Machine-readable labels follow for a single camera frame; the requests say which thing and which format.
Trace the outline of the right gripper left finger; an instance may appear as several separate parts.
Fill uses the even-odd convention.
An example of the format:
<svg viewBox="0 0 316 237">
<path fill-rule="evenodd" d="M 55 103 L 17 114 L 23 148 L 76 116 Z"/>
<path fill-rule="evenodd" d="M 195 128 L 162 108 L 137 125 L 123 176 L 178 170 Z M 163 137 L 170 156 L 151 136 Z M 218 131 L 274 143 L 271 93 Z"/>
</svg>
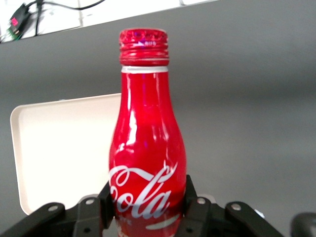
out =
<svg viewBox="0 0 316 237">
<path fill-rule="evenodd" d="M 97 196 L 85 197 L 74 207 L 51 202 L 14 224 L 2 237 L 101 237 L 114 217 L 107 183 Z"/>
</svg>

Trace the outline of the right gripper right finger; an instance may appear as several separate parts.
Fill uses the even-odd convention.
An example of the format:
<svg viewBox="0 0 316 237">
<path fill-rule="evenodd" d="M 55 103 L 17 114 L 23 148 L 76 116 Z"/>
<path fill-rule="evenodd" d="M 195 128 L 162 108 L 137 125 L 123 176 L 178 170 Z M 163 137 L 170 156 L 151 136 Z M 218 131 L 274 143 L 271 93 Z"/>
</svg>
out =
<svg viewBox="0 0 316 237">
<path fill-rule="evenodd" d="M 178 237 L 281 237 L 282 234 L 252 207 L 233 201 L 224 208 L 199 197 L 190 175 L 186 176 L 184 217 Z"/>
</svg>

